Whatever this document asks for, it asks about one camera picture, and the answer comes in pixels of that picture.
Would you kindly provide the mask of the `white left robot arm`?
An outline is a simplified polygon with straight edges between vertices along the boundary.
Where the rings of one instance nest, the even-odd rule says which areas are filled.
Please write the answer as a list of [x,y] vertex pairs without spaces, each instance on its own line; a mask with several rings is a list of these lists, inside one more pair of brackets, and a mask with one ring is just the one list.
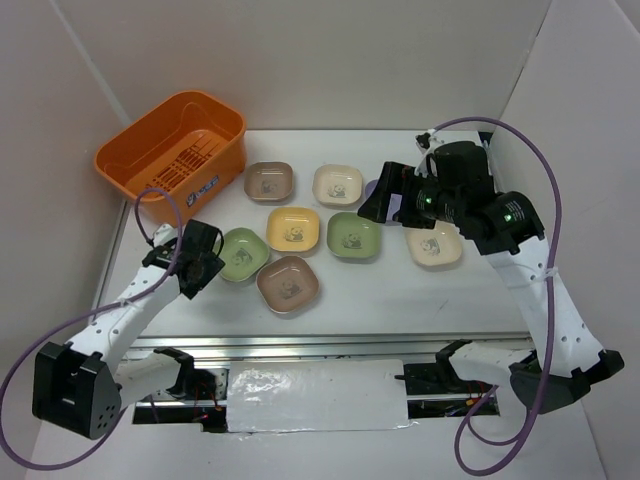
[[222,270],[223,244],[220,229],[197,220],[183,231],[161,226],[114,308],[64,344],[48,342],[38,351],[34,416],[96,440],[121,411],[156,392],[176,399],[213,397],[214,374],[196,368],[194,358],[181,350],[157,347],[133,361],[125,355],[162,310],[179,298],[193,299]]

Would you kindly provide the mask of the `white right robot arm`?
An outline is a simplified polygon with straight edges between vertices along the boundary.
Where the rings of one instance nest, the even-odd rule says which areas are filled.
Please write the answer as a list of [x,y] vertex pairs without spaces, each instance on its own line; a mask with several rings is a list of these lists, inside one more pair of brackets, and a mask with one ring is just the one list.
[[485,160],[443,160],[420,175],[386,162],[360,217],[382,223],[394,195],[394,218],[404,227],[458,228],[498,274],[524,319],[529,350],[484,347],[458,340],[436,355],[435,378],[450,392],[467,382],[508,387],[526,408],[546,414],[571,405],[624,367],[619,352],[591,334],[554,272],[554,250],[533,204],[521,193],[499,192]]

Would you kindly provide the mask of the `yellow panda plate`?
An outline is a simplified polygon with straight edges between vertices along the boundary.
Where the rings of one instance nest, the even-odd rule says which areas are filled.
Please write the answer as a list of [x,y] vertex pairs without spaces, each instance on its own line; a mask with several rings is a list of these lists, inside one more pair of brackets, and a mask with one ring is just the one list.
[[306,207],[278,207],[268,215],[266,241],[279,253],[311,255],[319,242],[320,218]]

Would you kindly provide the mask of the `brown panda plate front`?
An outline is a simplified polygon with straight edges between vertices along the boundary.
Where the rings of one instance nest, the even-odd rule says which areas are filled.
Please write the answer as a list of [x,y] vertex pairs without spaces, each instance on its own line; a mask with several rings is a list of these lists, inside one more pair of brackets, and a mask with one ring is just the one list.
[[268,308],[282,315],[305,308],[320,291],[316,274],[299,256],[285,256],[264,266],[256,285]]

